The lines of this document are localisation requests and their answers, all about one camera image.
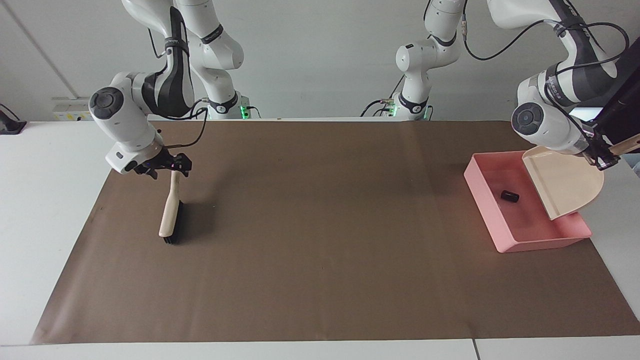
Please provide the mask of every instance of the pink plastic bin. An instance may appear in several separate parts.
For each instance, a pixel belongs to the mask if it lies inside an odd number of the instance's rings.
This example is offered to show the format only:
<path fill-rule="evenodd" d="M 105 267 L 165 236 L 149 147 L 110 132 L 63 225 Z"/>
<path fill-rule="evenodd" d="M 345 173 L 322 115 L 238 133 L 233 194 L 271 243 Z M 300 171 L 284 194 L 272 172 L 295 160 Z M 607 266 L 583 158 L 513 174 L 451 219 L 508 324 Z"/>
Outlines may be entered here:
<path fill-rule="evenodd" d="M 524 151 L 473 154 L 465 171 L 480 214 L 499 252 L 555 249 L 591 236 L 578 213 L 549 220 L 522 162 Z M 520 194 L 502 200 L 503 190 Z"/>

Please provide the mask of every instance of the dustpan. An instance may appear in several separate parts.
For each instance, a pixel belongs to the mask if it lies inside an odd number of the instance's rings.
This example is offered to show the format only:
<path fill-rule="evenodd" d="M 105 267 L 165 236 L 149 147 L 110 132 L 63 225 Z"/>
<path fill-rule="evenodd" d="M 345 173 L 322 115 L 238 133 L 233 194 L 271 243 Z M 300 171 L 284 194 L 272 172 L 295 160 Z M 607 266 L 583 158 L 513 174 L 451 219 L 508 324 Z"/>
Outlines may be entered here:
<path fill-rule="evenodd" d="M 609 148 L 622 155 L 640 147 L 640 134 Z M 576 212 L 598 196 L 604 172 L 579 156 L 564 155 L 537 146 L 522 155 L 549 219 Z"/>

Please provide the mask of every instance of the brown table mat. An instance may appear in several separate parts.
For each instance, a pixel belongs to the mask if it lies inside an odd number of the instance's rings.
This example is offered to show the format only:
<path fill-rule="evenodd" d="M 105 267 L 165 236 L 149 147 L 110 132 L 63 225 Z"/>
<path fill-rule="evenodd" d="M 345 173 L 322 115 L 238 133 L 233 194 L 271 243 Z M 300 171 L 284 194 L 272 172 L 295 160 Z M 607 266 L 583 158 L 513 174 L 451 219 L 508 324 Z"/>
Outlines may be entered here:
<path fill-rule="evenodd" d="M 589 240 L 495 250 L 463 171 L 529 147 L 508 122 L 208 124 L 182 243 L 157 236 L 169 173 L 112 172 L 32 342 L 640 334 Z"/>

